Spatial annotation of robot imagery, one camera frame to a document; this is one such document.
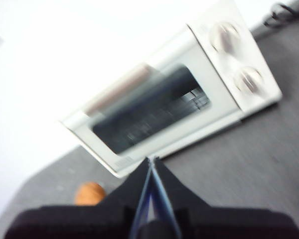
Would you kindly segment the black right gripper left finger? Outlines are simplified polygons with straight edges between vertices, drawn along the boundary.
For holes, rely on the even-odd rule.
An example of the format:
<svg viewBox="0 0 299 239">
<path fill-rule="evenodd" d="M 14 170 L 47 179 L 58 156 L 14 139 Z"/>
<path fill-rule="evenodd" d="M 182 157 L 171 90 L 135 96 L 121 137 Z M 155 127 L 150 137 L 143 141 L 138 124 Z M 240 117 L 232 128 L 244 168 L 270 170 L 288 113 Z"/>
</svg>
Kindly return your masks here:
<svg viewBox="0 0 299 239">
<path fill-rule="evenodd" d="M 11 223 L 6 239 L 128 239 L 151 161 L 95 206 L 49 206 L 26 210 Z"/>
</svg>

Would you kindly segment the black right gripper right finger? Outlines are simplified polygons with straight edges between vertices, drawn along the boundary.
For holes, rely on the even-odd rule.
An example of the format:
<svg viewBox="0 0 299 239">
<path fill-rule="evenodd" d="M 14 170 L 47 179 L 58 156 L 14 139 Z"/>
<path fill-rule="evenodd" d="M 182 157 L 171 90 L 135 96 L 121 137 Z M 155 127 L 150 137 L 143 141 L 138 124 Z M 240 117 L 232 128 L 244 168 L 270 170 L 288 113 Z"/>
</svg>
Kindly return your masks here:
<svg viewBox="0 0 299 239">
<path fill-rule="evenodd" d="M 185 239 L 299 239 L 287 214 L 268 209 L 212 206 L 192 192 L 159 160 L 153 167 Z"/>
</svg>

